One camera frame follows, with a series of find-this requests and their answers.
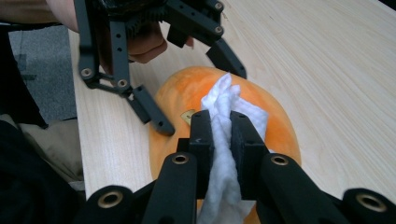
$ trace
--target pumpkin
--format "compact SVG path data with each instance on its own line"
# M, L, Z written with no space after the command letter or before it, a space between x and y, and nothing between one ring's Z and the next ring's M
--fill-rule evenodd
M160 134L149 127L149 159L152 177L156 179L161 171L163 160L176 152L178 138L190 137L190 124L182 118L185 112L201 110L201 99L208 94L216 81L226 72L216 68L194 66L170 76L160 87L155 100L159 108L174 125L172 136ZM268 124L264 143L277 153L288 155L301 164L301 155L296 134L283 107L268 92L258 85L238 76L233 77L232 85L239 85L243 99L265 110ZM246 218L246 223L259 222L255 209Z

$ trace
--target person's leg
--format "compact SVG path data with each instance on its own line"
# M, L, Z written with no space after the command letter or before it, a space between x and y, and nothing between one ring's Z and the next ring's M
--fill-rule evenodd
M9 43L8 32L0 30L0 114L9 114L17 123L46 126L30 92L21 78Z

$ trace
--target wooden table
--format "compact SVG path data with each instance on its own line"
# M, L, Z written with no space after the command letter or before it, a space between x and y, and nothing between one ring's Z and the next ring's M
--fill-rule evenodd
M363 187L396 203L396 12L376 0L222 2L223 37L289 114L308 175L338 198ZM86 88L78 36L70 42L87 197L107 185L140 189L151 181L148 126L119 96ZM131 64L132 81L154 94L178 70L212 66L207 50L170 44Z

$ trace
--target sticker on pumpkin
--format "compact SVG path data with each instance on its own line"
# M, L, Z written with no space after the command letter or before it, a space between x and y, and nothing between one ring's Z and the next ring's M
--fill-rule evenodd
M181 114L181 118L184 119L189 125L191 125L191 117L195 113L194 109L188 110Z

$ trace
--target white towel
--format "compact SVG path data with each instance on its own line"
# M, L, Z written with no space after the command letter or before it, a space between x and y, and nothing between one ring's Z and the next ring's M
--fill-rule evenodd
M231 110L248 116L261 138L265 136L268 114L239 97L240 87L231 85L232 76L221 77L205 96L202 110L209 110L214 140L214 160L209 186L198 214L199 224L243 223L254 202L242 201L235 161L230 150Z

